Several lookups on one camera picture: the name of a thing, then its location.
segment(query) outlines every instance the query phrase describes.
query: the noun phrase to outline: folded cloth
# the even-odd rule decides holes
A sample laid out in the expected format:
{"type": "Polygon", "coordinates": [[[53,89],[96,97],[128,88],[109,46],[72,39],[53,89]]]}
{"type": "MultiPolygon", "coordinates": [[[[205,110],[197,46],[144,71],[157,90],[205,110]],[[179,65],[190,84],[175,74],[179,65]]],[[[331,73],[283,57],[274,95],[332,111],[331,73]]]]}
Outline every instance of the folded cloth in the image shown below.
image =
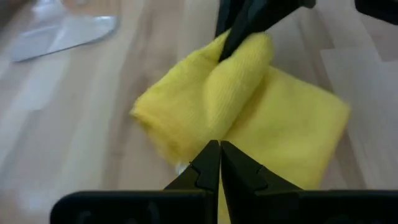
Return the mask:
{"type": "Polygon", "coordinates": [[[209,140],[224,139],[291,183],[317,188],[349,107],[270,66],[265,33],[250,35],[218,63],[226,36],[176,64],[131,114],[175,166],[188,164],[209,140]]]}

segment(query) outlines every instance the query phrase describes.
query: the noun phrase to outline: microfiber cloth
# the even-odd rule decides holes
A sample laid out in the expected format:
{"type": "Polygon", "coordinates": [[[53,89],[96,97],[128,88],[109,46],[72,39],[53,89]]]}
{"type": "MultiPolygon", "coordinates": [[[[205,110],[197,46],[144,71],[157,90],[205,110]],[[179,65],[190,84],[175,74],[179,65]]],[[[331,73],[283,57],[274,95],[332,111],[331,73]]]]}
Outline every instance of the microfiber cloth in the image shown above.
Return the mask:
{"type": "MultiPolygon", "coordinates": [[[[316,189],[349,106],[269,65],[271,38],[252,34],[221,63],[228,33],[191,53],[140,96],[131,114],[171,164],[227,140],[303,189],[316,189]]],[[[224,201],[220,201],[225,212],[224,201]]]]}

